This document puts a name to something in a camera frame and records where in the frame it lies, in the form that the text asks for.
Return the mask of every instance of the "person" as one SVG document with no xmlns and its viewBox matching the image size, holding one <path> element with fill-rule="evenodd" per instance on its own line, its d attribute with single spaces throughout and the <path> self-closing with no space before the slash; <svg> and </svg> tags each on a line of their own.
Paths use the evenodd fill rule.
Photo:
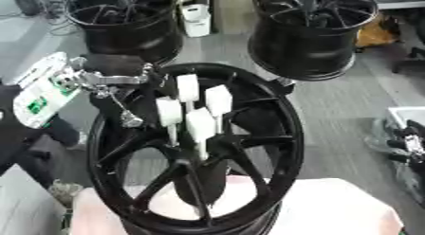
<svg viewBox="0 0 425 235">
<path fill-rule="evenodd" d="M 72 124 L 55 115 L 46 125 L 45 134 L 51 139 L 59 142 L 69 151 L 84 151 L 87 141 L 87 135 L 74 128 Z M 26 150 L 22 154 L 18 154 L 17 164 L 37 183 L 48 190 L 66 207 L 72 205 L 72 199 L 78 192 L 83 190 L 83 186 L 75 183 L 64 183 L 59 179 L 55 179 L 48 168 L 47 161 L 49 153 Z"/>
</svg>

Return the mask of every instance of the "black wheel rim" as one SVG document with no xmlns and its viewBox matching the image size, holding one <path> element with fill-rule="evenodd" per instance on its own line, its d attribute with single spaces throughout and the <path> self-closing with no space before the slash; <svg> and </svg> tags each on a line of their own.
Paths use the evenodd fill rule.
<svg viewBox="0 0 425 235">
<path fill-rule="evenodd" d="M 68 17 L 83 26 L 149 23 L 169 13 L 176 0 L 69 0 Z"/>
<path fill-rule="evenodd" d="M 95 189 L 104 203 L 114 210 L 122 219 L 146 230 L 159 234 L 225 234 L 240 227 L 248 226 L 262 215 L 268 213 L 280 203 L 294 182 L 303 162 L 304 138 L 300 121 L 291 104 L 277 89 L 259 77 L 245 70 L 212 63 L 193 63 L 166 67 L 165 71 L 172 76 L 194 72 L 200 78 L 202 87 L 211 84 L 225 83 L 231 90 L 243 88 L 255 99 L 235 101 L 234 110 L 225 116 L 230 121 L 242 117 L 250 108 L 263 108 L 276 111 L 281 120 L 279 125 L 284 129 L 277 136 L 247 136 L 232 133 L 217 136 L 211 140 L 212 145 L 219 145 L 230 150 L 229 154 L 215 154 L 203 165 L 214 165 L 223 159 L 236 162 L 252 179 L 257 188 L 257 196 L 246 206 L 230 214 L 212 218 L 204 202 L 202 190 L 196 178 L 196 167 L 186 162 L 175 162 L 173 157 L 184 155 L 182 150 L 166 145 L 166 133 L 161 129 L 132 131 L 129 138 L 119 141 L 119 145 L 105 148 L 106 136 L 111 135 L 107 128 L 108 121 L 98 116 L 90 134 L 88 144 L 88 165 Z M 126 101 L 136 102 L 138 91 L 130 94 Z M 245 148 L 258 145 L 272 145 L 279 150 L 273 175 L 268 183 L 252 164 L 244 151 Z M 115 164 L 132 151 L 142 147 L 155 147 L 167 157 L 169 167 L 147 186 L 136 199 L 130 197 L 120 185 Z M 200 218 L 197 221 L 182 221 L 166 218 L 151 212 L 148 202 L 161 187 L 173 181 L 176 176 L 186 175 L 190 180 L 192 191 L 196 197 Z"/>
<path fill-rule="evenodd" d="M 297 27 L 349 29 L 370 22 L 378 13 L 375 0 L 255 0 L 254 3 L 275 22 Z"/>
</svg>

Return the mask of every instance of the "gray carpet floor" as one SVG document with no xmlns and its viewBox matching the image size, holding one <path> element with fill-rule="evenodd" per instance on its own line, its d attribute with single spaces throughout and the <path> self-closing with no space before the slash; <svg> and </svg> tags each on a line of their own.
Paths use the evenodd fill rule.
<svg viewBox="0 0 425 235">
<path fill-rule="evenodd" d="M 227 63 L 268 80 L 275 78 L 255 65 L 247 53 L 247 39 L 255 24 L 250 0 L 218 0 L 218 7 L 220 33 L 186 39 L 174 63 Z M 49 33 L 53 26 L 43 18 L 8 20 L 25 25 L 26 31 L 18 40 L 0 32 L 0 75 L 6 82 L 13 82 L 31 63 L 49 53 L 61 50 L 78 56 L 86 51 L 80 31 L 68 36 L 53 36 Z M 10 22 L 0 19 L 0 26 Z M 66 27 L 59 31 L 67 33 L 74 29 Z M 419 235 L 425 230 L 425 211 L 396 182 L 388 162 L 363 143 L 372 119 L 382 117 L 387 107 L 425 106 L 422 70 L 408 69 L 402 75 L 390 71 L 391 63 L 402 58 L 410 46 L 421 45 L 407 26 L 404 38 L 405 44 L 368 49 L 358 54 L 356 64 L 340 78 L 298 82 L 289 98 L 302 119 L 306 135 L 305 163 L 300 178 L 338 177 L 352 182 L 394 207 L 408 230 Z M 96 114 L 87 97 L 81 95 L 62 111 L 61 116 L 88 131 Z M 54 153 L 52 168 L 58 177 L 90 184 L 83 172 L 84 154 L 70 154 L 47 137 L 38 148 Z M 164 167 L 163 160 L 155 155 L 137 160 L 132 163 L 134 174 L 128 177 L 132 184 L 143 182 L 140 179 L 149 180 Z"/>
</svg>

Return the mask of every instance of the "cable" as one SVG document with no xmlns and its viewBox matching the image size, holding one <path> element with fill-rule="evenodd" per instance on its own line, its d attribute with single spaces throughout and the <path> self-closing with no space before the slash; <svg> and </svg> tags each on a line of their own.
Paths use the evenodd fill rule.
<svg viewBox="0 0 425 235">
<path fill-rule="evenodd" d="M 64 29 L 64 28 L 67 28 L 67 27 L 70 27 L 70 26 L 73 26 L 74 29 L 71 30 L 71 31 L 65 32 L 65 33 L 56 33 L 57 31 Z M 67 36 L 67 35 L 75 34 L 79 31 L 80 31 L 80 29 L 78 27 L 76 27 L 73 23 L 68 21 L 67 24 L 65 24 L 64 26 L 55 27 L 55 28 L 51 29 L 49 33 L 53 36 Z"/>
</svg>

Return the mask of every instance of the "wheel spoke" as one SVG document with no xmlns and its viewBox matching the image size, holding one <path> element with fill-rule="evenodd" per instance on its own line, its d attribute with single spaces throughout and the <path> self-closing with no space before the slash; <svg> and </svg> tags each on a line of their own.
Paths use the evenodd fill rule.
<svg viewBox="0 0 425 235">
<path fill-rule="evenodd" d="M 270 189 L 263 175 L 257 170 L 245 151 L 241 147 L 234 147 L 234 149 L 236 154 L 233 156 L 232 160 L 252 179 L 257 188 L 258 196 L 269 194 Z"/>
<path fill-rule="evenodd" d="M 329 12 L 338 20 L 342 27 L 347 27 L 347 24 L 344 22 L 337 9 L 331 9 Z"/>
<path fill-rule="evenodd" d="M 236 118 L 236 116 L 248 111 L 250 108 L 260 107 L 263 104 L 276 102 L 277 100 L 279 100 L 279 99 L 277 99 L 277 98 L 263 98 L 263 99 L 253 99 L 253 100 L 236 102 L 233 105 L 233 110 L 231 112 L 227 113 L 224 116 L 224 119 Z"/>
<path fill-rule="evenodd" d="M 251 148 L 265 145 L 287 145 L 294 142 L 294 136 L 246 136 L 242 139 L 241 145 L 244 148 Z"/>
<path fill-rule="evenodd" d="M 346 10 L 346 11 L 350 11 L 350 12 L 354 12 L 354 13 L 358 13 L 361 15 L 366 15 L 366 16 L 371 16 L 372 13 L 365 11 L 365 10 L 360 10 L 360 9 L 351 9 L 348 7 L 339 7 L 340 10 Z"/>
<path fill-rule="evenodd" d="M 354 6 L 369 6 L 371 5 L 373 2 L 371 2 L 370 0 L 339 0 L 340 3 L 348 3 Z"/>
<path fill-rule="evenodd" d="M 151 143 L 148 141 L 150 139 L 158 136 L 159 133 L 155 133 L 154 135 L 144 135 L 141 133 L 136 133 L 129 138 L 127 138 L 122 144 L 120 144 L 117 148 L 103 156 L 98 164 L 101 167 L 111 167 L 117 164 L 121 159 L 123 159 L 128 154 L 131 154 L 143 147 L 150 146 Z"/>
<path fill-rule="evenodd" d="M 179 165 L 173 164 L 152 181 L 134 200 L 134 206 L 141 208 L 143 211 L 149 207 L 149 202 L 162 188 L 178 176 Z"/>
<path fill-rule="evenodd" d="M 199 221 L 206 224 L 207 226 L 210 226 L 212 224 L 213 218 L 210 214 L 210 210 L 208 209 L 208 204 L 205 199 L 205 192 L 202 189 L 202 186 L 199 182 L 199 179 L 197 178 L 197 174 L 194 169 L 188 166 L 187 170 L 188 175 L 186 176 L 186 179 L 196 201 L 196 206 L 199 210 Z"/>
</svg>

